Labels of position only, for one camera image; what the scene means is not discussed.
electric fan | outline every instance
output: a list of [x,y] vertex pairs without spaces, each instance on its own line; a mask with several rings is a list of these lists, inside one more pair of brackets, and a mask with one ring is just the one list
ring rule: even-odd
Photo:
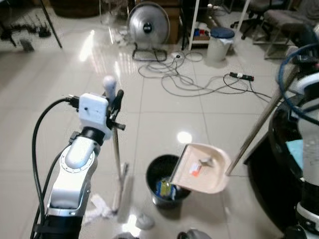
[[[165,61],[167,52],[159,49],[169,37],[170,24],[165,10],[154,2],[136,5],[128,19],[128,32],[135,43],[132,58],[138,61]],[[150,57],[137,57],[138,53],[151,53]]]

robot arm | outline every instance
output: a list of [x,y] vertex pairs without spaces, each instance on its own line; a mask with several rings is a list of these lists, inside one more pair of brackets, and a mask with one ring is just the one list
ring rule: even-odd
[[[114,78],[108,81],[112,82],[112,90],[106,94],[115,95]],[[94,94],[70,100],[78,109],[83,129],[59,157],[59,175],[51,190],[44,224],[33,228],[37,232],[35,238],[41,235],[43,239],[78,239],[100,147],[111,138],[111,129],[125,129],[125,125],[115,122],[123,95],[119,90],[111,107],[109,98]]]
[[[305,27],[299,46],[318,43],[314,31]],[[294,63],[299,66],[300,78],[297,88],[304,95],[303,112],[319,120],[319,65],[318,49],[311,49],[298,56]],[[319,239],[319,126],[305,119],[298,123],[304,141],[302,200],[296,208],[298,226],[287,229],[286,239]]]

extension cord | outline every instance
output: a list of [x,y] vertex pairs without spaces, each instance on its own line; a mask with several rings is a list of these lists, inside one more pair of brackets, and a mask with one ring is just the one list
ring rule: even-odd
[[230,75],[231,77],[238,78],[238,79],[242,79],[242,80],[246,80],[246,81],[254,81],[254,77],[253,77],[253,76],[244,75],[244,74],[242,74],[242,73],[230,72],[229,75]]

crumpled paper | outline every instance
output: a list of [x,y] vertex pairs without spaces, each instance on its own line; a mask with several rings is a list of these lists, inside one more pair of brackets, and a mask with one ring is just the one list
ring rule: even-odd
[[220,40],[224,45],[233,44],[234,43],[234,38],[230,38],[230,39],[219,38],[218,40]]
[[103,198],[99,194],[94,194],[91,197],[90,200],[93,205],[96,207],[93,210],[87,210],[85,212],[85,215],[83,217],[82,225],[85,226],[91,222],[93,222],[95,219],[102,217],[105,219],[110,219],[113,217],[113,212],[111,208],[108,207],[106,202],[103,200]]

trash can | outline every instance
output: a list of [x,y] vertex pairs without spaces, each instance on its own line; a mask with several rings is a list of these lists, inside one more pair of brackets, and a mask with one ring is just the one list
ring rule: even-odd
[[210,40],[207,49],[207,60],[224,60],[230,45],[233,43],[234,36],[234,31],[229,28],[212,28],[210,31]]
[[190,194],[187,189],[181,188],[175,196],[175,200],[164,199],[156,195],[157,182],[170,177],[177,165],[179,157],[175,155],[162,155],[153,160],[146,172],[147,186],[152,194],[153,203],[161,209],[173,209],[181,205],[182,201]]

